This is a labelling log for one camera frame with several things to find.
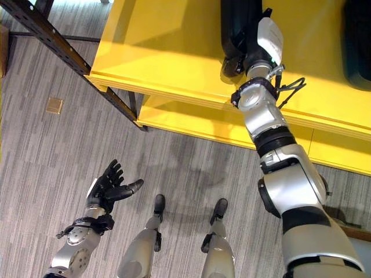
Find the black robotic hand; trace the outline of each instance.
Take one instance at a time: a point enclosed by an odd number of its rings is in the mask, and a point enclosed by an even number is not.
[[[132,196],[143,185],[143,180],[137,180],[129,185],[120,185],[123,181],[121,165],[114,159],[103,175],[98,178],[86,200],[86,205],[97,204],[106,213],[112,212],[116,201]]]

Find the black strap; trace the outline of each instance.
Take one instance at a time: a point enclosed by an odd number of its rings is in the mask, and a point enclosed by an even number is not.
[[[81,225],[80,223],[89,223],[90,225]],[[74,221],[74,223],[66,227],[63,231],[58,233],[56,237],[60,239],[63,236],[68,235],[74,227],[92,228],[99,235],[103,235],[105,231],[112,230],[115,221],[112,219],[110,214],[104,214],[98,218],[93,217],[82,217]]]
[[[262,85],[264,86],[267,91],[277,100],[278,99],[278,95],[277,95],[277,91],[276,89],[273,87],[273,85],[271,84],[270,81],[268,81],[266,78],[264,77],[254,77],[252,79],[250,79],[249,81],[247,81],[246,83],[242,84],[240,86],[240,88],[238,88],[238,90],[232,94],[231,96],[231,103],[234,105],[234,106],[238,106],[238,102],[239,102],[239,99],[241,98],[241,93],[246,90],[248,87],[252,86],[252,85]]]

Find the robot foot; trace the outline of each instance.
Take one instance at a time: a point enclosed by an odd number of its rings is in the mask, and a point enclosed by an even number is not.
[[[162,222],[162,214],[164,210],[165,210],[165,197],[163,194],[158,194],[155,197],[154,215],[160,218],[160,222]]]
[[[216,218],[219,218],[219,219],[223,218],[225,212],[227,211],[227,207],[228,207],[227,199],[221,198],[218,200],[214,208],[213,216],[211,216],[211,219],[210,219],[211,226],[213,225]]]

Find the black metal bar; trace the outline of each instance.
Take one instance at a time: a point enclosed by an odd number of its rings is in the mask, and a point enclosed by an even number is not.
[[[30,32],[16,32],[10,31],[10,36],[33,36]],[[84,41],[84,42],[100,42],[100,38],[88,38],[86,36],[71,36],[71,35],[62,35],[65,39],[70,39],[72,41]]]
[[[0,5],[20,22],[29,32],[39,39],[55,55],[60,57],[78,75],[84,78],[93,88],[95,88],[106,100],[108,100],[117,110],[124,114],[135,126],[136,115],[130,108],[112,91],[107,89],[106,93],[99,91],[84,75],[90,73],[91,67],[77,53],[77,51],[67,42],[65,38],[51,25],[40,11],[29,1],[25,0],[0,0]]]
[[[35,7],[47,19],[49,17],[50,10],[52,9],[53,2],[54,0],[36,0]]]
[[[90,73],[87,62],[31,2],[0,0],[0,5],[75,72],[80,75]]]
[[[137,102],[135,100],[135,93],[128,91],[129,93],[129,101],[130,101],[130,109],[133,111],[135,117],[137,116]]]

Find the metal shelf frame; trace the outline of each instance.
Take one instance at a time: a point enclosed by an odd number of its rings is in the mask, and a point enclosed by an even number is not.
[[[90,65],[48,21],[48,15],[53,5],[53,0],[37,0],[35,5],[25,0],[0,0],[0,5],[20,24],[28,29],[32,36],[42,42],[64,61],[136,127],[142,131],[147,130],[146,126],[141,126],[136,123],[136,99],[133,92],[129,92],[130,107],[128,107],[110,87],[107,88],[106,92],[101,92],[84,77],[84,75],[90,74]]]

